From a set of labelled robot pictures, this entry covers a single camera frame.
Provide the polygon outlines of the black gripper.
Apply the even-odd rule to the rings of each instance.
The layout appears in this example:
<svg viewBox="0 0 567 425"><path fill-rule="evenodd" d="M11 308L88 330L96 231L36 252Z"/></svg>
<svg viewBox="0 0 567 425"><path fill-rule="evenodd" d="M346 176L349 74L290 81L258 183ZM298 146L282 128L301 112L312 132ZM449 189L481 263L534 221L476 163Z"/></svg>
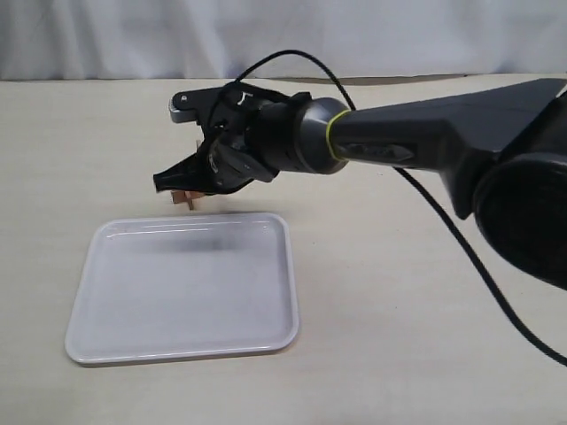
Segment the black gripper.
<svg viewBox="0 0 567 425"><path fill-rule="evenodd" d="M226 195L254 181L272 182L282 171L301 171L292 139L309 103L307 92L222 87L201 125L205 141L195 154L153 175L156 191Z"/></svg>

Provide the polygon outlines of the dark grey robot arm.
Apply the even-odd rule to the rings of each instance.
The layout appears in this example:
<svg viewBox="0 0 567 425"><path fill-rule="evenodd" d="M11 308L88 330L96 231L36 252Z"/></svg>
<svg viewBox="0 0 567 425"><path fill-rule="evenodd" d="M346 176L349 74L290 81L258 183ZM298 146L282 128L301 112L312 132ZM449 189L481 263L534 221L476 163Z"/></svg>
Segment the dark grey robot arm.
<svg viewBox="0 0 567 425"><path fill-rule="evenodd" d="M157 191L228 195L282 172L334 174L350 162L430 171L456 216L473 217L502 258L566 285L563 79L357 111L332 97L231 82L177 93L169 110L204 139L154 175Z"/></svg>

